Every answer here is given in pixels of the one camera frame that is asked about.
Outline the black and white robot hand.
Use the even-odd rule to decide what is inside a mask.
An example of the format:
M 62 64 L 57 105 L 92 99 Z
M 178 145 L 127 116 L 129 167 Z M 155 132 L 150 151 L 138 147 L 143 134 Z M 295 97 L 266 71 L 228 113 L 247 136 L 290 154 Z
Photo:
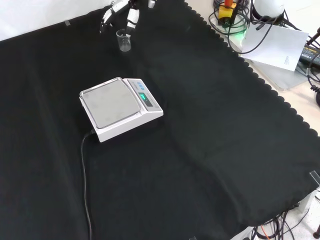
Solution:
M 140 10 L 137 8 L 136 0 L 116 0 L 112 1 L 110 8 L 104 13 L 101 23 L 100 32 L 104 32 L 108 26 L 112 26 L 115 17 L 126 9 L 129 9 L 125 34 L 128 35 L 136 29 L 140 17 Z

